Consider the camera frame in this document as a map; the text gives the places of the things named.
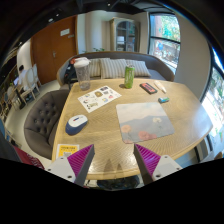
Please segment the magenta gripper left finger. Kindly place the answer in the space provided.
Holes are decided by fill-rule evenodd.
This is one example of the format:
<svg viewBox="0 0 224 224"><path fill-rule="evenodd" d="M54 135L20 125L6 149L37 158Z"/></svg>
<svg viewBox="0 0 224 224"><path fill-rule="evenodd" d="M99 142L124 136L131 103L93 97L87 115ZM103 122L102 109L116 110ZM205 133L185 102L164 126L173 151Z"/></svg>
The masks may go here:
<svg viewBox="0 0 224 224"><path fill-rule="evenodd" d="M78 186L83 186L94 155L94 145L89 145L68 157L57 158L47 171Z"/></svg>

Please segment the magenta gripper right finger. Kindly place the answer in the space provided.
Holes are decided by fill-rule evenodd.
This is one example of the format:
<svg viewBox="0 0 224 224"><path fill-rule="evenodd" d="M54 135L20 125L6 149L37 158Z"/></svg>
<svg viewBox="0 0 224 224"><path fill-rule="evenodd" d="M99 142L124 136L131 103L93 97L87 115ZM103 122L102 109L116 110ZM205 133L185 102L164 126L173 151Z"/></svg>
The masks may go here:
<svg viewBox="0 0 224 224"><path fill-rule="evenodd" d="M182 169L170 156L160 156L139 144L134 145L134 156L145 185Z"/></svg>

